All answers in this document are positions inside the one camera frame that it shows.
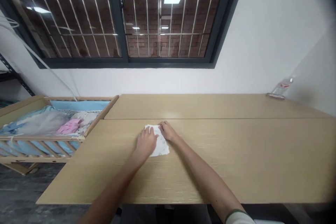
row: pink cloth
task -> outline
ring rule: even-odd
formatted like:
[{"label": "pink cloth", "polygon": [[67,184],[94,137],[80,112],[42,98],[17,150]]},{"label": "pink cloth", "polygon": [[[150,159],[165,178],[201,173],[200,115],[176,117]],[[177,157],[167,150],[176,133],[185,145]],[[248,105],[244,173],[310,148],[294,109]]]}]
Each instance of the pink cloth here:
[{"label": "pink cloth", "polygon": [[66,124],[63,124],[57,131],[56,135],[67,135],[75,133],[82,119],[70,119]]}]

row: window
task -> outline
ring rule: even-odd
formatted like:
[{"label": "window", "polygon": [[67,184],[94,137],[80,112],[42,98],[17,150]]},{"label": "window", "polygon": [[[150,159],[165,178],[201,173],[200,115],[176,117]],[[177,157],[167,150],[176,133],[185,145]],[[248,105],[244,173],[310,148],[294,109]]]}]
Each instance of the window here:
[{"label": "window", "polygon": [[214,68],[236,2],[0,0],[51,68]]}]

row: person's left hand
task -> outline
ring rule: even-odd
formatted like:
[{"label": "person's left hand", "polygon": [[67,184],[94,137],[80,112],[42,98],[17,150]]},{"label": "person's left hand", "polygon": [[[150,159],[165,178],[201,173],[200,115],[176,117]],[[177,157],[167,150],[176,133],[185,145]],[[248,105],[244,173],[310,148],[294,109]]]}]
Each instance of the person's left hand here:
[{"label": "person's left hand", "polygon": [[147,160],[156,147],[156,139],[158,136],[159,135],[154,135],[153,127],[143,129],[136,140],[135,153],[144,160]]}]

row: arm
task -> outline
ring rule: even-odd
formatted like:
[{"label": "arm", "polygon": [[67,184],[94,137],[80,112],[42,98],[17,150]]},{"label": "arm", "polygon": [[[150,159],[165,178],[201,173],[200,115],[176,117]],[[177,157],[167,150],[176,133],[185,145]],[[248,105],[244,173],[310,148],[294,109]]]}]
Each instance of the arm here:
[{"label": "arm", "polygon": [[182,153],[196,181],[223,223],[232,210],[239,209],[245,212],[221,177],[188,146],[167,121],[160,123],[160,130]]},{"label": "arm", "polygon": [[152,154],[156,146],[158,135],[154,135],[153,128],[142,130],[136,140],[135,151],[128,158],[119,173],[105,190],[93,201],[88,211],[78,223],[110,223],[119,206],[125,191],[134,175]]}]

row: wooden crib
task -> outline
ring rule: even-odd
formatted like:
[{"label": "wooden crib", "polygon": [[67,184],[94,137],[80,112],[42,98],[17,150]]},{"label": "wooden crib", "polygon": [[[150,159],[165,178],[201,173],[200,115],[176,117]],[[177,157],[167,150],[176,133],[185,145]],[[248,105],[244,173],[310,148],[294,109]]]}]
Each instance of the wooden crib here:
[{"label": "wooden crib", "polygon": [[[8,136],[0,135],[0,143],[6,146],[11,152],[6,151],[0,145],[0,150],[2,153],[6,153],[6,155],[0,154],[0,164],[7,166],[8,168],[25,175],[32,171],[38,163],[66,163],[71,155],[65,151],[58,142],[63,142],[71,151],[74,153],[76,149],[70,144],[72,141],[76,141],[79,145],[85,140],[85,138],[89,135],[92,129],[96,126],[99,120],[103,119],[108,111],[112,108],[115,102],[118,100],[119,96],[115,97],[77,97],[78,101],[84,100],[99,100],[99,101],[110,101],[108,105],[102,110],[102,112],[97,116],[97,118],[90,124],[90,126],[85,131],[84,135],[81,137],[70,137],[70,136],[47,136],[47,135],[16,135],[13,138],[9,138]],[[15,121],[19,117],[35,110],[42,109],[47,105],[51,105],[50,100],[68,100],[74,101],[71,97],[43,97],[43,96],[33,96],[29,99],[20,101],[18,103],[12,104],[8,107],[0,109],[0,128],[4,126],[4,124],[8,124],[12,121]],[[39,155],[26,155],[21,153],[17,149],[12,148],[8,141],[11,140],[12,144],[17,146],[20,149],[18,141],[24,141],[29,147],[35,150]],[[41,151],[32,143],[32,141],[39,143],[43,146],[50,155],[47,155],[45,152]],[[26,168],[19,163],[27,162],[33,163],[30,167]]]}]

